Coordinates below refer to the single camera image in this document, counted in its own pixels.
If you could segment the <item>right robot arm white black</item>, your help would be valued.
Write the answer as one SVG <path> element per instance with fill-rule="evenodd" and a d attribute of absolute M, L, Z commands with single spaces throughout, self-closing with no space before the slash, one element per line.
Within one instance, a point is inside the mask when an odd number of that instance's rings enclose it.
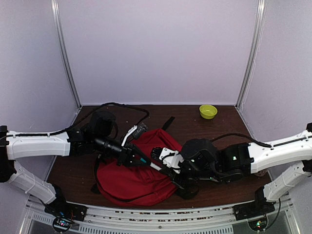
<path fill-rule="evenodd" d="M 255 191 L 255 200 L 236 209 L 249 209 L 260 215 L 274 208 L 274 203 L 301 180 L 312 174 L 312 125 L 291 137 L 262 143 L 230 145 L 217 150 L 207 139 L 192 139 L 181 151 L 163 150 L 161 160 L 170 168 L 171 178 L 176 185 L 187 191 L 187 180 L 211 180 L 230 183 L 266 169 L 293 163 L 273 182 Z"/>

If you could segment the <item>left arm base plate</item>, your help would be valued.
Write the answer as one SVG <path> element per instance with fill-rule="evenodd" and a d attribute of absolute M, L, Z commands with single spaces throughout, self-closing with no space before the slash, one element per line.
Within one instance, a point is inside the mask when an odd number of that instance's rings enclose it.
<path fill-rule="evenodd" d="M 72 203 L 66 203 L 64 206 L 53 207 L 50 204 L 44 204 L 44 211 L 54 217 L 67 219 L 69 221 L 84 221 L 87 213 L 87 207 Z"/>

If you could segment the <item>red backpack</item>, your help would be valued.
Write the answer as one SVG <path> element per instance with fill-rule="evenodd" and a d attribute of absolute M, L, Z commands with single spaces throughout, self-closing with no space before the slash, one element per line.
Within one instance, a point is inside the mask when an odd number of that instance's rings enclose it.
<path fill-rule="evenodd" d="M 182 146 L 166 132 L 174 119 L 170 117 L 162 128 L 143 133 L 133 141 L 134 145 L 147 157 L 151 157 L 155 147 L 180 151 Z M 96 183 L 91 187 L 91 192 L 124 207 L 154 206 L 179 190 L 168 176 L 149 166 L 117 166 L 116 159 L 107 162 L 97 159 L 94 175 Z"/>

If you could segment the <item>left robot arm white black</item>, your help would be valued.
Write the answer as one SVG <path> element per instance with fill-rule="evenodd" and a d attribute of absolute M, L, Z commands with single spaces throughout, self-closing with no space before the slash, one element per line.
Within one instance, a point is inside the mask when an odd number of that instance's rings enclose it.
<path fill-rule="evenodd" d="M 90 121 L 79 129 L 54 133 L 18 133 L 0 128 L 0 181 L 12 183 L 37 197 L 59 216 L 70 212 L 61 188 L 44 182 L 25 170 L 16 161 L 32 156 L 80 156 L 99 151 L 117 159 L 118 165 L 151 165 L 150 159 L 136 146 L 125 140 L 110 139 L 116 129 L 116 117 L 107 111 L 96 111 Z"/>

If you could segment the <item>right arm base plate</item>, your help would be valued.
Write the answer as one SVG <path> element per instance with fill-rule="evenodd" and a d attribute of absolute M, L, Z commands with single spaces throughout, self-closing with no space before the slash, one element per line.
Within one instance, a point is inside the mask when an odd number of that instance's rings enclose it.
<path fill-rule="evenodd" d="M 249 219 L 267 213 L 275 211 L 274 204 L 269 203 L 268 205 L 257 208 L 252 202 L 233 206 L 234 215 L 236 221 Z"/>

